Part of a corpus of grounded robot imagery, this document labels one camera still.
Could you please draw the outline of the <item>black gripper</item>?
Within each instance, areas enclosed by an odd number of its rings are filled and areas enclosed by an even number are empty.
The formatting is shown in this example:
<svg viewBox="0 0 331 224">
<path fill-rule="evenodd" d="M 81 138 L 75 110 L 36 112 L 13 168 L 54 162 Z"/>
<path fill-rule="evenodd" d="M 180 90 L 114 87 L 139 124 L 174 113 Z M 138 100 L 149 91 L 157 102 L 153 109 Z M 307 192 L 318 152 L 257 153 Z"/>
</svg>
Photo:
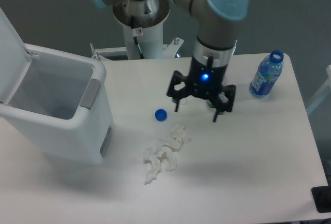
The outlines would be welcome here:
<svg viewBox="0 0 331 224">
<path fill-rule="evenodd" d="M 227 65 L 222 67 L 208 67 L 200 63 L 194 56 L 192 57 L 189 74 L 183 75 L 178 70 L 173 72 L 167 96 L 175 103 L 175 112 L 178 112 L 181 99 L 190 95 L 193 97 L 211 101 L 215 107 L 213 122 L 223 112 L 232 112 L 236 86 L 221 85 Z M 175 89 L 177 85 L 184 83 L 180 89 Z"/>
</svg>

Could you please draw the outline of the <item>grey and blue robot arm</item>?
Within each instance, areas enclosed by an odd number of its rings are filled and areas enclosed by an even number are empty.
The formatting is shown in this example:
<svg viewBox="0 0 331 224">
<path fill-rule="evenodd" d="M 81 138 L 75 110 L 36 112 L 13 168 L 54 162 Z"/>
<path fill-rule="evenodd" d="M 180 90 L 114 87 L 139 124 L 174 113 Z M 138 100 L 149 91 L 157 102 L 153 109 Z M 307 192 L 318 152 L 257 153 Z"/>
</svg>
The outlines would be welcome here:
<svg viewBox="0 0 331 224">
<path fill-rule="evenodd" d="M 162 58 L 163 22 L 170 3 L 187 11 L 199 24 L 189 73 L 173 73 L 167 95 L 179 104 L 193 96 L 209 101 L 216 115 L 231 112 L 236 87 L 223 85 L 250 0 L 93 0 L 111 6 L 122 25 L 129 59 Z"/>
</svg>

